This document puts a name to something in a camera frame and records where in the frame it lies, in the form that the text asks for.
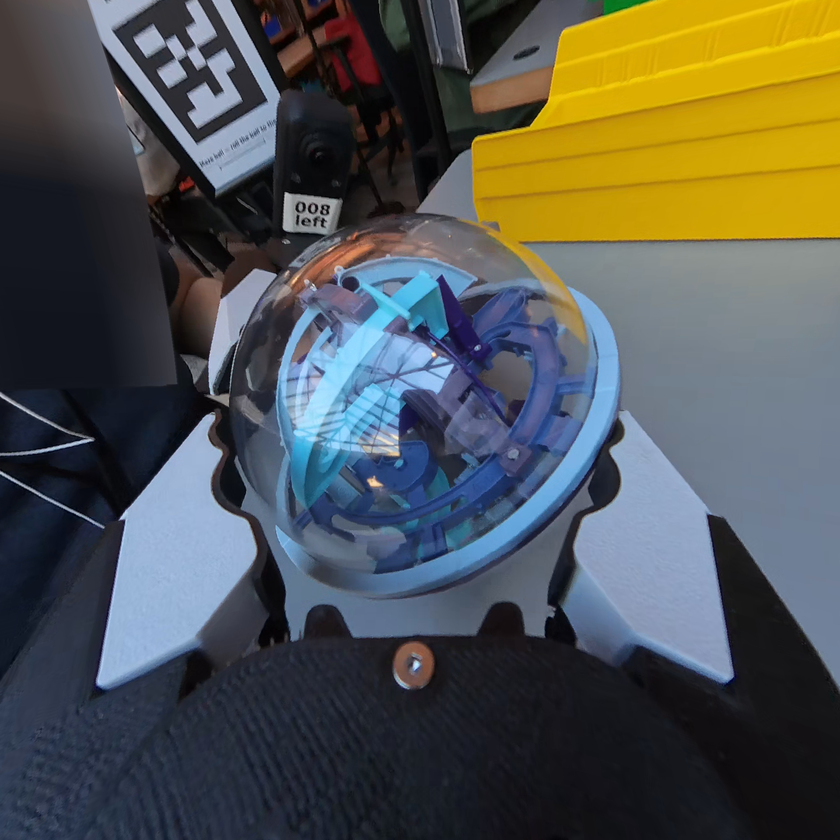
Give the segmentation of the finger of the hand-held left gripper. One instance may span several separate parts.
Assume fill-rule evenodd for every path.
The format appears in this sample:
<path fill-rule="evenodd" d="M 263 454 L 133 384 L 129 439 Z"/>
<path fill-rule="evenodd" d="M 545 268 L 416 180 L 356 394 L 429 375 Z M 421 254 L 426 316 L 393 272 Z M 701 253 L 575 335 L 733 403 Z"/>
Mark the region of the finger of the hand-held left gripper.
<path fill-rule="evenodd" d="M 210 395 L 229 392 L 230 371 L 239 337 L 257 301 L 276 278 L 274 270 L 252 269 L 220 299 L 207 366 Z"/>

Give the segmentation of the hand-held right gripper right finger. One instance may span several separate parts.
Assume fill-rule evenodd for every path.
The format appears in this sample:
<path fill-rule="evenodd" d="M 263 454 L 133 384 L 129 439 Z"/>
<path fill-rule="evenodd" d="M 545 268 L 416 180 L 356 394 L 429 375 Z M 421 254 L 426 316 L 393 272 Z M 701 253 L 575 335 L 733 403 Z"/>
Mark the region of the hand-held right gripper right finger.
<path fill-rule="evenodd" d="M 618 667 L 646 650 L 719 685 L 734 677 L 707 506 L 628 411 L 546 528 L 547 609 Z"/>

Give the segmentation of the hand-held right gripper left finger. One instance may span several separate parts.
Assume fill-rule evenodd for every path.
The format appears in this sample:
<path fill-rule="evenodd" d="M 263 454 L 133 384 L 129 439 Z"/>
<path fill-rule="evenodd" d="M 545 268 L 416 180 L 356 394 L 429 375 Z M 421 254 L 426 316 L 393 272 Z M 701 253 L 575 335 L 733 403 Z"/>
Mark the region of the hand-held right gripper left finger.
<path fill-rule="evenodd" d="M 122 537 L 98 666 L 112 690 L 183 655 L 219 669 L 283 640 L 285 589 L 257 519 L 230 502 L 221 411 L 203 417 L 121 516 Z"/>

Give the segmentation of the clear plastic maze ball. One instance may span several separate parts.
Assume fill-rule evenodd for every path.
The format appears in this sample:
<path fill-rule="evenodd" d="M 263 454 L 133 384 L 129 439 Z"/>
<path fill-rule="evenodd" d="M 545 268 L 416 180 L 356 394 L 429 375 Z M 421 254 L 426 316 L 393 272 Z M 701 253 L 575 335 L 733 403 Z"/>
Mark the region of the clear plastic maze ball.
<path fill-rule="evenodd" d="M 454 217 L 344 227 L 241 330 L 230 422 L 292 566 L 420 595 L 516 550 L 582 487 L 614 426 L 616 338 L 533 252 Z"/>

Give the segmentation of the person's left hand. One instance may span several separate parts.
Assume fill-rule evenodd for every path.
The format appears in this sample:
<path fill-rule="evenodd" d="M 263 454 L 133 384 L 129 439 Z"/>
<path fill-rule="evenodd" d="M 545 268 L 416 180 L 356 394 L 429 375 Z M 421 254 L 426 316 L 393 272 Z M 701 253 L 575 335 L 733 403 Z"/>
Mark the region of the person's left hand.
<path fill-rule="evenodd" d="M 210 276 L 181 274 L 170 305 L 175 349 L 208 359 L 212 346 L 223 284 Z"/>

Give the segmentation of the red chair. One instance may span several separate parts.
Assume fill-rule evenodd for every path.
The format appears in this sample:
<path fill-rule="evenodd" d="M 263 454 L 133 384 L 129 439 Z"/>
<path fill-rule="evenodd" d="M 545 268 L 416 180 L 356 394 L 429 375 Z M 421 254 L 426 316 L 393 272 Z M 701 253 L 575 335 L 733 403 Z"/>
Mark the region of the red chair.
<path fill-rule="evenodd" d="M 323 25 L 324 36 L 337 47 L 363 91 L 382 87 L 383 78 L 358 20 L 352 14 L 336 17 Z"/>

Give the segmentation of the white sign with black marker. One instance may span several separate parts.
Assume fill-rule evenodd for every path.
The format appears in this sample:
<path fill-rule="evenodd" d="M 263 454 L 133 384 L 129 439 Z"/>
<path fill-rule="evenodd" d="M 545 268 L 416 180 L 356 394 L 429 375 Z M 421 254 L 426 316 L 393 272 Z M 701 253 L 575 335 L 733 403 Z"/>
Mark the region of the white sign with black marker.
<path fill-rule="evenodd" d="M 205 195 L 270 167 L 288 79 L 252 2 L 88 5 L 121 93 Z"/>

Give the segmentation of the person's dark trousers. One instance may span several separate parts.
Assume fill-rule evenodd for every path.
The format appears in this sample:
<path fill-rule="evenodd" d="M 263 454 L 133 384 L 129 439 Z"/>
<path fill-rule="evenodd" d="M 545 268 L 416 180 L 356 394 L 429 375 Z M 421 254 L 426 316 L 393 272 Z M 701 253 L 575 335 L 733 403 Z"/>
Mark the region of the person's dark trousers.
<path fill-rule="evenodd" d="M 190 380 L 2 394 L 2 673 L 105 526 L 212 410 Z"/>

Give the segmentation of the wooden table with grey top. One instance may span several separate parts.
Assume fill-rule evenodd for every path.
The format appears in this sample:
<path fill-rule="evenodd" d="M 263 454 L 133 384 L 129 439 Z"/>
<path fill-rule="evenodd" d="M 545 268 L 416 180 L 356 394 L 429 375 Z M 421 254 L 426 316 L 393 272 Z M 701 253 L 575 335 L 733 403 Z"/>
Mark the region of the wooden table with grey top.
<path fill-rule="evenodd" d="M 470 82 L 472 109 L 488 113 L 545 102 L 562 33 L 602 12 L 602 2 L 540 1 Z"/>

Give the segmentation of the yellow plastic bin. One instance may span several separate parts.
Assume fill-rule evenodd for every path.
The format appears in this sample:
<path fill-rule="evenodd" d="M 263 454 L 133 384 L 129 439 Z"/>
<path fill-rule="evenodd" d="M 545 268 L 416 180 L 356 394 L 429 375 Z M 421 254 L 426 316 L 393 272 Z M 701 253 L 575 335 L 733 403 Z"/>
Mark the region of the yellow plastic bin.
<path fill-rule="evenodd" d="M 838 238 L 839 2 L 649 2 L 567 29 L 526 129 L 471 149 L 522 243 Z"/>

